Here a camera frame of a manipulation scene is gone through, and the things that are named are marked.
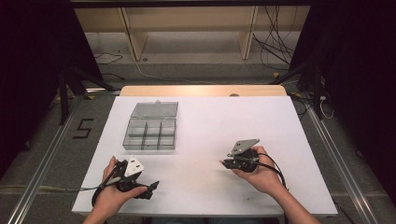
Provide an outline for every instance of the metal rail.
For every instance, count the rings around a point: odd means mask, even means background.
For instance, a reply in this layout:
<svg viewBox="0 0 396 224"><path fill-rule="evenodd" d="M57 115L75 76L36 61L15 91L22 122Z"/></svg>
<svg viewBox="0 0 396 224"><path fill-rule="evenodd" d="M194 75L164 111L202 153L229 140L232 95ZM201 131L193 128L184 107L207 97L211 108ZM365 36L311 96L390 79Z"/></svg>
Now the metal rail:
<svg viewBox="0 0 396 224"><path fill-rule="evenodd" d="M82 96L76 96L73 100L73 104L70 108L70 116L65 121L64 125L61 125L55 134L52 142L49 145L49 148L44 155L44 158L41 160L35 174L33 175L29 185L26 187L26 190L20 197L19 201L15 205L9 219L8 224L17 224L22 223L24 218L26 217L27 212L29 211L30 206L32 205L33 199L36 196L38 188L43 182L50 165L52 164L53 159L58 152L60 144L64 140L64 134L68 130L69 125L74 117L76 109L82 102Z"/></svg>
<svg viewBox="0 0 396 224"><path fill-rule="evenodd" d="M331 159L334 163L335 168L337 169L338 174L340 175L346 190L349 193L349 196L352 202L355 204L356 209L358 210L359 215L361 216L361 220L363 223L371 224L371 223L379 223L373 209L371 208L369 202L364 196L361 188L356 182L353 174L350 172L346 161L335 145L332 137L327 130L323 120L318 120L318 117L315 115L313 110L309 110L309 116L314 122L315 127L322 139Z"/></svg>

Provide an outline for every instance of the black backdrop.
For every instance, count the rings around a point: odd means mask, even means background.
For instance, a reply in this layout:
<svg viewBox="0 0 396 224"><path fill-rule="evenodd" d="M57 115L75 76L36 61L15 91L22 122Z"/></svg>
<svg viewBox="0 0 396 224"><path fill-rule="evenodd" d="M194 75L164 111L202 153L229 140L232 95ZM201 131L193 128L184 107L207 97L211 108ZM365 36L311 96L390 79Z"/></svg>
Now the black backdrop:
<svg viewBox="0 0 396 224"><path fill-rule="evenodd" d="M337 116L396 205L396 3L354 2L319 68ZM309 58L336 10L311 7L290 68Z"/></svg>
<svg viewBox="0 0 396 224"><path fill-rule="evenodd" d="M1 0L0 50L2 176L49 109L64 67L74 65L98 79L102 75L77 16L68 7Z"/></svg>

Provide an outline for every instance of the finger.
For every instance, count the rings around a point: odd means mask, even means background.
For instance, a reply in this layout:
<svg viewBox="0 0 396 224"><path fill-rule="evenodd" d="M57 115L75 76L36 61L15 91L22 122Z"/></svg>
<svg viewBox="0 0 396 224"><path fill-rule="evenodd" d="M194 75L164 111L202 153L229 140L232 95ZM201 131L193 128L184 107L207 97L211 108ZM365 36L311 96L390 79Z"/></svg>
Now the finger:
<svg viewBox="0 0 396 224"><path fill-rule="evenodd" d="M264 153L264 154L267 154L267 152L265 151L264 147L262 147L262 146L252 147L251 149L256 150L257 153Z"/></svg>
<svg viewBox="0 0 396 224"><path fill-rule="evenodd" d="M116 163L117 163L117 159L114 156L112 156L110 159L110 162L108 163L108 166L103 171L103 180L105 180L107 178L107 176L110 175L110 173L111 173L111 171L113 171Z"/></svg>
<svg viewBox="0 0 396 224"><path fill-rule="evenodd" d="M146 190L148 190L147 187L138 187L138 188L134 188L134 189L132 189L130 191L127 191L127 192L125 192L123 194L125 195L125 197L126 197L125 199L126 200L130 200L130 199L132 199L132 198L144 193Z"/></svg>

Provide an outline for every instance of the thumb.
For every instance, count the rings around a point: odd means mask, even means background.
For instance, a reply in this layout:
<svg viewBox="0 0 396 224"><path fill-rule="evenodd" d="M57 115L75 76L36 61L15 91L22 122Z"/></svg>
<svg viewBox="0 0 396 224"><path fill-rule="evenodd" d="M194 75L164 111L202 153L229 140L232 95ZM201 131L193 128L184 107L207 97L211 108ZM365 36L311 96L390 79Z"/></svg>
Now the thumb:
<svg viewBox="0 0 396 224"><path fill-rule="evenodd" d="M147 187L138 187L138 188L134 188L130 191L128 191L128 198L133 198L136 197L142 193L144 193L146 190L148 190Z"/></svg>

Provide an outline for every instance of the person's left hand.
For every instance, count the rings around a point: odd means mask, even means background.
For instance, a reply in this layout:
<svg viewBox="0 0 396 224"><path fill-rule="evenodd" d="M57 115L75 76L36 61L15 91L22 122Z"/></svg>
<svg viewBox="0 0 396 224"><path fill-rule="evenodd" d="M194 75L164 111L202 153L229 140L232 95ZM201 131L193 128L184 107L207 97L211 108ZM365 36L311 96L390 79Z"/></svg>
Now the person's left hand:
<svg viewBox="0 0 396 224"><path fill-rule="evenodd" d="M113 156L110 163L103 172L104 181L110 175L117 160ZM119 191L114 185L105 187L96 199L95 206L85 219L84 223L101 223L103 224L109 217L115 215L122 205L133 197L145 192L147 187L138 187L127 192Z"/></svg>

